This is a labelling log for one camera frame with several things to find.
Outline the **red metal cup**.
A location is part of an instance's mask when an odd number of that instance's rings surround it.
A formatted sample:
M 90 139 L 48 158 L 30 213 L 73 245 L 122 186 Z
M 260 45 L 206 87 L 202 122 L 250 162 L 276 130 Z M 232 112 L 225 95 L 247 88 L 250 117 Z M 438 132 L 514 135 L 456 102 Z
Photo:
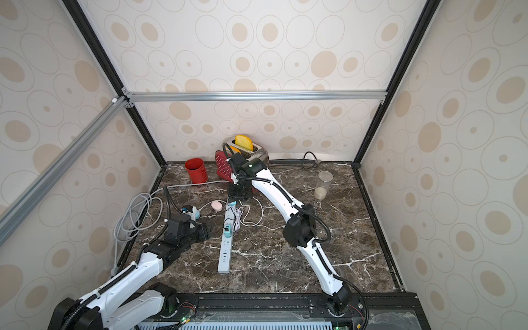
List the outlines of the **red metal cup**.
M 208 181 L 205 164 L 201 158 L 189 159 L 184 166 L 193 184 L 202 184 Z

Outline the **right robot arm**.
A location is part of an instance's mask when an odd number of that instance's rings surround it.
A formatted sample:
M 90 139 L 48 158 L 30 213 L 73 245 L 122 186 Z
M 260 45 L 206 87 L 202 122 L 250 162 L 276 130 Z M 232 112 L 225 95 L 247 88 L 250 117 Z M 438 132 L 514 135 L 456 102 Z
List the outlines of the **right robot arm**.
M 234 148 L 227 142 L 222 144 L 222 151 L 232 170 L 229 198 L 245 202 L 253 197 L 254 190 L 268 198 L 285 220 L 284 239 L 301 252 L 316 274 L 321 290 L 327 295 L 329 312 L 341 317 L 352 307 L 361 313 L 364 329 L 370 316 L 367 301 L 356 285 L 338 275 L 324 253 L 321 245 L 331 241 L 331 231 L 313 206 L 287 192 L 256 151 Z

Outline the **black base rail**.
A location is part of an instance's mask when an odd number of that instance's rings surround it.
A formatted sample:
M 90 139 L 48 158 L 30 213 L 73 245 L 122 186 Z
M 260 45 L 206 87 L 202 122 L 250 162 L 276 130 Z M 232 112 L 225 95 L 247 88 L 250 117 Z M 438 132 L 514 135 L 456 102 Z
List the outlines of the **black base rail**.
M 430 329 L 416 294 L 354 296 L 333 315 L 323 294 L 134 294 L 104 315 L 93 302 L 72 329 Z

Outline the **left aluminium rail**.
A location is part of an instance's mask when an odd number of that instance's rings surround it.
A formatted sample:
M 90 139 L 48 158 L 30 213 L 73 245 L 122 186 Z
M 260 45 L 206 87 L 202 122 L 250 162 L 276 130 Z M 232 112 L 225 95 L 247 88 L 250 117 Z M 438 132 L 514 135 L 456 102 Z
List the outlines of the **left aluminium rail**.
M 45 169 L 44 173 L 8 207 L 1 218 L 1 243 L 6 242 L 57 181 L 99 136 L 100 132 L 125 107 L 126 100 L 125 96 L 121 96 L 99 113 L 90 125 Z

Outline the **red toaster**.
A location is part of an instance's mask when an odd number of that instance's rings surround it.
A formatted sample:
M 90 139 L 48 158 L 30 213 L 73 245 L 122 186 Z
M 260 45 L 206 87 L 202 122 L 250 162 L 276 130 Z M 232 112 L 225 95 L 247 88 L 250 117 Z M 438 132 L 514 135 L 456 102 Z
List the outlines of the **red toaster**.
M 265 165 L 269 163 L 269 154 L 265 148 L 254 143 L 254 151 L 243 149 L 235 145 L 235 136 L 224 140 L 221 149 L 215 152 L 217 174 L 224 180 L 232 182 L 236 172 L 246 162 L 260 159 Z

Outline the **pink earbud case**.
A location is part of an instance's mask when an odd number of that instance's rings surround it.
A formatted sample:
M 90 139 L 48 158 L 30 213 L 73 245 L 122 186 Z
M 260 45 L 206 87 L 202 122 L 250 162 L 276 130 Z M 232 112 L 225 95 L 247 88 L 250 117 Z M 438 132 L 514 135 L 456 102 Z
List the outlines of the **pink earbud case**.
M 211 203 L 211 207 L 213 208 L 215 212 L 220 212 L 223 210 L 223 204 L 218 200 L 213 201 Z

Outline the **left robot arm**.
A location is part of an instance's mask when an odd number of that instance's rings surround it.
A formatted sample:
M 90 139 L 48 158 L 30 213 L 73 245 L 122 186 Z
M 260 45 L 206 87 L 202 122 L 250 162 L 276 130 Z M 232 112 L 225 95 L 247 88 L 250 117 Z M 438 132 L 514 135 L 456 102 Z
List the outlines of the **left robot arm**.
M 105 284 L 73 300 L 66 298 L 54 309 L 49 329 L 132 329 L 151 316 L 176 318 L 177 329 L 187 323 L 196 308 L 180 301 L 176 291 L 157 283 L 139 296 L 136 292 L 161 274 L 195 243 L 210 239 L 210 225 L 195 218 L 192 210 L 179 208 L 164 188 L 168 218 L 155 239 L 137 259 Z

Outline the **rear yellow toast slice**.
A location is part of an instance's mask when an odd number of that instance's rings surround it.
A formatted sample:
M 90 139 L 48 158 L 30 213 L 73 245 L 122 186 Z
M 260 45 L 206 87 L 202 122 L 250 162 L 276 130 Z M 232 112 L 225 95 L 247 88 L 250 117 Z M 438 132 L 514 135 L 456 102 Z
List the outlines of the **rear yellow toast slice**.
M 253 141 L 244 135 L 237 135 L 235 136 L 235 145 L 238 147 L 244 148 L 246 150 L 249 150 L 251 152 L 254 151 L 254 143 Z

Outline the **horizontal aluminium rail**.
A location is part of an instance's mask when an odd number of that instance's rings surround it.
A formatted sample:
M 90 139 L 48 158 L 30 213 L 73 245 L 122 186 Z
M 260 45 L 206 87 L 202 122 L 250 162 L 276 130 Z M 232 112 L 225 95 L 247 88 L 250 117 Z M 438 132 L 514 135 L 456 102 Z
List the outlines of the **horizontal aluminium rail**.
M 132 102 L 216 102 L 298 100 L 383 100 L 384 90 L 267 91 L 267 92 L 129 92 Z

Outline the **white power strip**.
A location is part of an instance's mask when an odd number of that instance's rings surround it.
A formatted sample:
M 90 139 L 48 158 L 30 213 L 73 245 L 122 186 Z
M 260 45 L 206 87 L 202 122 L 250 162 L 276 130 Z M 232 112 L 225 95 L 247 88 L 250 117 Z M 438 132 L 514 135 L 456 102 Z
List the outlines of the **white power strip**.
M 236 214 L 236 206 L 230 206 L 229 201 L 226 205 L 226 211 L 225 211 L 225 219 L 222 225 L 222 238 L 221 238 L 221 248 L 220 248 L 220 255 L 219 255 L 219 263 L 217 271 L 220 274 L 227 274 L 230 272 L 230 260 L 231 260 L 231 252 L 232 252 L 232 238 L 233 238 L 233 228 L 235 224 L 235 220 L 237 217 Z M 231 238 L 225 238 L 224 236 L 224 225 L 225 224 L 232 224 L 232 236 Z

